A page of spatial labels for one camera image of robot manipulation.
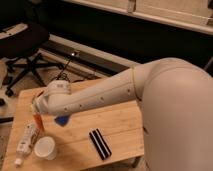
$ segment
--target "blue object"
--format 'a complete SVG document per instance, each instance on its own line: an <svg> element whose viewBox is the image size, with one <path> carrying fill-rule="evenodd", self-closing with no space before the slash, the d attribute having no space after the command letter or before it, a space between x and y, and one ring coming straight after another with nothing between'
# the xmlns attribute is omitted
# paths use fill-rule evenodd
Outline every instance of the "blue object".
<svg viewBox="0 0 213 171"><path fill-rule="evenodd" d="M59 116L55 118L55 122L60 126L65 126L69 122L70 115Z"/></svg>

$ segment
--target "floor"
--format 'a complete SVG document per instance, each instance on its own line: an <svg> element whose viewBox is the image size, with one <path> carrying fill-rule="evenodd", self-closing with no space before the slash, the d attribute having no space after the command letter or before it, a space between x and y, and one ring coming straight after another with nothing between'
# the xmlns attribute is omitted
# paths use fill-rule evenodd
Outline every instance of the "floor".
<svg viewBox="0 0 213 171"><path fill-rule="evenodd" d="M0 85L2 83L3 77L6 75L6 67L4 64L4 60L0 60ZM39 71L40 75L42 75L42 78L46 84L48 84L53 77L55 77L59 70L57 68L49 68L49 69L41 69ZM88 77L78 75L76 73L70 72L68 70L65 71L65 73L68 75L68 78L71 82L74 82L76 80L84 80ZM13 88L14 96L8 98L5 93L5 86L2 86L0 88L0 97L4 98L6 101L6 105L4 107L0 107L0 117L8 117L13 116L13 113L15 112L15 107L17 104L17 97L21 90L24 89L30 89L30 88L36 88L39 87L39 84L36 82L34 77L31 74L28 74L23 80L21 80L18 84L16 84ZM9 134L11 130L12 122L6 123L6 124L0 124L0 170L1 166L4 160L5 150L7 147L7 142L9 139ZM140 161L137 168L132 168L131 163L134 160L127 160L122 161L118 163L114 163L111 165L107 165L104 167L98 167L94 169L88 169L87 171L145 171L144 169L144 162L143 160Z"/></svg>

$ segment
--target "chair wheel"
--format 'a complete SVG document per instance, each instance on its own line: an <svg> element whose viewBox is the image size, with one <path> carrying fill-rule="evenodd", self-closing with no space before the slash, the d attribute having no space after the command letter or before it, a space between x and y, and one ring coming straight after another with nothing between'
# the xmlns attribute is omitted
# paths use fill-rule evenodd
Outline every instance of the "chair wheel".
<svg viewBox="0 0 213 171"><path fill-rule="evenodd" d="M4 105L5 105L4 99L0 98L0 106L4 106Z"/></svg>
<svg viewBox="0 0 213 171"><path fill-rule="evenodd" d="M64 69L64 65L63 64L58 64L58 69Z"/></svg>
<svg viewBox="0 0 213 171"><path fill-rule="evenodd" d="M14 93L11 89L7 89L5 94L8 96L8 97L11 97Z"/></svg>

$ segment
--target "cable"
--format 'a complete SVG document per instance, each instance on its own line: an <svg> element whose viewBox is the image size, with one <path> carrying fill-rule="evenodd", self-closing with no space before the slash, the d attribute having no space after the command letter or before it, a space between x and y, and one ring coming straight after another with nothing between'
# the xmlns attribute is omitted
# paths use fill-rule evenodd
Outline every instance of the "cable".
<svg viewBox="0 0 213 171"><path fill-rule="evenodd" d="M71 56L74 57L76 56L77 53L76 52L72 52L71 53ZM70 64L70 62L72 62L72 58L69 58L69 60L67 61L66 65L64 66L64 68L60 71L60 73L56 76L56 77L53 77L51 79L51 81L53 80L66 80L68 82L70 82L68 76L66 73L64 73L64 71L67 69L68 65Z"/></svg>

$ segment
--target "tube cap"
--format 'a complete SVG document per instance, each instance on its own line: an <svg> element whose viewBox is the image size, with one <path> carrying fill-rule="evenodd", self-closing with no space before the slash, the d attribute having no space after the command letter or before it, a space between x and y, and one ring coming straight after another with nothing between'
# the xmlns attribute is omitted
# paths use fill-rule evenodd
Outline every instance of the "tube cap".
<svg viewBox="0 0 213 171"><path fill-rule="evenodd" d="M21 166L22 165L22 163L23 163L23 160L21 159L21 158L17 158L16 160L15 160L15 165L17 166L17 167L19 167L19 166Z"/></svg>

